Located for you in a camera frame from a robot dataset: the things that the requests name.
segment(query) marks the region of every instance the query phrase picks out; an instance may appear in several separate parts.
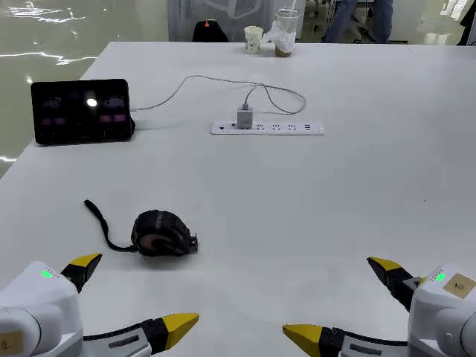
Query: person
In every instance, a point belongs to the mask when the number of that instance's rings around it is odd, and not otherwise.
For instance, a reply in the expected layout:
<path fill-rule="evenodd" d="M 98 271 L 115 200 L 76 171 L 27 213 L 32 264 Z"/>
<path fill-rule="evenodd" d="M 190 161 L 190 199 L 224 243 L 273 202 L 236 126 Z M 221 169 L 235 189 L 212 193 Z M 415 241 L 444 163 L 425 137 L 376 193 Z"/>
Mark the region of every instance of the person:
<path fill-rule="evenodd" d="M 349 27 L 358 0 L 341 0 L 323 42 L 335 43 Z M 373 33 L 377 43 L 390 43 L 393 0 L 374 0 Z"/>
<path fill-rule="evenodd" d="M 464 27 L 463 35 L 461 36 L 461 41 L 458 43 L 458 46 L 472 45 L 468 44 L 469 35 L 471 34 L 471 28 L 473 25 L 473 19 L 476 16 L 476 1 L 473 2 L 473 5 L 468 10 L 468 13 L 461 20 L 460 25 Z"/>

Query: power strip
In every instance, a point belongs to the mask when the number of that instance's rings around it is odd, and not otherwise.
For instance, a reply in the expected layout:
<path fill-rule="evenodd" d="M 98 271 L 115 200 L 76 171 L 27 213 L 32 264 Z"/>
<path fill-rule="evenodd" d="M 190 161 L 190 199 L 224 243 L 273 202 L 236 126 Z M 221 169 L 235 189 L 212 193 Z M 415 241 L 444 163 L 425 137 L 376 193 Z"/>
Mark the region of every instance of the power strip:
<path fill-rule="evenodd" d="M 263 122 L 253 123 L 252 129 L 238 129 L 237 122 L 215 121 L 210 132 L 215 135 L 325 135 L 321 123 Z"/>

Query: paper cup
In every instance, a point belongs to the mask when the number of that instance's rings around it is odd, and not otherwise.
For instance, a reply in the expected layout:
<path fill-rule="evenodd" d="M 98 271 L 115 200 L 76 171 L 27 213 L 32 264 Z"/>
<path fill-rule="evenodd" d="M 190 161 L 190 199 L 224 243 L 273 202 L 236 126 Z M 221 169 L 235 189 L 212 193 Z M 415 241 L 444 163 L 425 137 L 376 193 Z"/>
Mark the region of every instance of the paper cup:
<path fill-rule="evenodd" d="M 260 52 L 260 41 L 263 38 L 263 29 L 257 26 L 245 28 L 245 50 L 247 54 L 258 54 Z"/>

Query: charging cable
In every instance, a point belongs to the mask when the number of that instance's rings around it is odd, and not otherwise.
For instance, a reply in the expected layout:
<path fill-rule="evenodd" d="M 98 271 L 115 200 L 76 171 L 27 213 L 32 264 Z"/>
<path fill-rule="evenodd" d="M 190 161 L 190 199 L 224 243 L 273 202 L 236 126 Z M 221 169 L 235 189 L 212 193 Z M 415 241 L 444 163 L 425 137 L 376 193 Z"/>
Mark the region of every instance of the charging cable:
<path fill-rule="evenodd" d="M 299 94 L 296 91 L 293 91 L 291 89 L 277 87 L 277 86 L 270 86 L 269 84 L 257 83 L 257 82 L 252 82 L 252 81 L 249 81 L 249 80 L 227 80 L 227 79 L 223 79 L 223 78 L 215 78 L 215 77 L 204 76 L 204 75 L 201 75 L 201 74 L 195 74 L 195 75 L 192 75 L 192 76 L 185 77 L 184 80 L 182 80 L 182 82 L 178 86 L 178 88 L 166 100 L 164 100 L 160 103 L 154 104 L 153 106 L 148 106 L 148 107 L 145 107 L 145 108 L 135 108 L 135 109 L 131 108 L 131 112 L 141 112 L 141 111 L 145 111 L 145 110 L 155 109 L 155 108 L 158 108 L 159 106 L 163 106 L 165 103 L 169 102 L 172 98 L 174 98 L 175 95 L 180 91 L 181 87 L 185 84 L 185 82 L 187 82 L 191 78 L 203 78 L 203 79 L 206 79 L 206 80 L 215 80 L 215 81 L 218 81 L 218 82 L 234 83 L 234 84 L 246 84 L 246 85 L 252 86 L 253 88 L 246 95 L 245 102 L 242 105 L 242 110 L 248 110 L 248 108 L 249 108 L 248 107 L 248 99 L 251 96 L 251 93 L 253 93 L 258 88 L 263 88 L 265 90 L 266 95 L 268 96 L 269 102 L 276 109 L 279 110 L 279 112 L 262 112 L 263 114 L 296 115 L 296 114 L 301 113 L 306 108 L 306 104 L 307 104 L 306 98 L 302 94 Z M 270 93 L 271 89 L 275 89 L 275 90 L 278 90 L 278 91 L 284 91 L 286 93 L 289 93 L 289 94 L 293 95 L 294 97 L 297 97 L 302 102 L 301 107 L 296 111 L 290 111 L 290 110 L 283 109 L 282 107 L 278 106 L 275 103 L 275 101 L 273 100 L 273 98 L 271 96 L 271 93 Z"/>

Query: shiny floor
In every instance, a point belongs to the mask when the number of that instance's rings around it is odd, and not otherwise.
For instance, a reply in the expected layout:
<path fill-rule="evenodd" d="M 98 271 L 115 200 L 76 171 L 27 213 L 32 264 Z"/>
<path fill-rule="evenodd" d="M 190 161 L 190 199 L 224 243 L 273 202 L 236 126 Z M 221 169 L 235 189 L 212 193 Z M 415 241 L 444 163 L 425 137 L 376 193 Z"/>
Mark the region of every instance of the shiny floor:
<path fill-rule="evenodd" d="M 411 43 L 456 44 L 472 0 L 423 1 Z M 315 20 L 304 42 L 320 41 Z M 30 83 L 79 79 L 110 41 L 167 39 L 166 0 L 0 0 L 0 177 L 33 137 Z"/>

